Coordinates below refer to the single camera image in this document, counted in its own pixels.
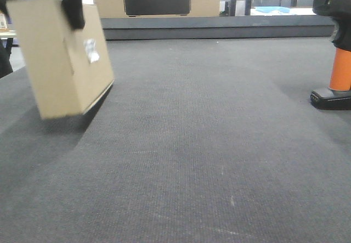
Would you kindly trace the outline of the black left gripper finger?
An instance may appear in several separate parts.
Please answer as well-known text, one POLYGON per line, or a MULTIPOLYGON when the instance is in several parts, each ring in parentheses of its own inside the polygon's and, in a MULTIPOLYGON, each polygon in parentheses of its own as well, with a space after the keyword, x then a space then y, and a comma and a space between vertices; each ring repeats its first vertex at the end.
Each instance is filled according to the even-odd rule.
POLYGON ((62 0, 61 5, 72 30, 81 30, 85 26, 82 0, 62 0))

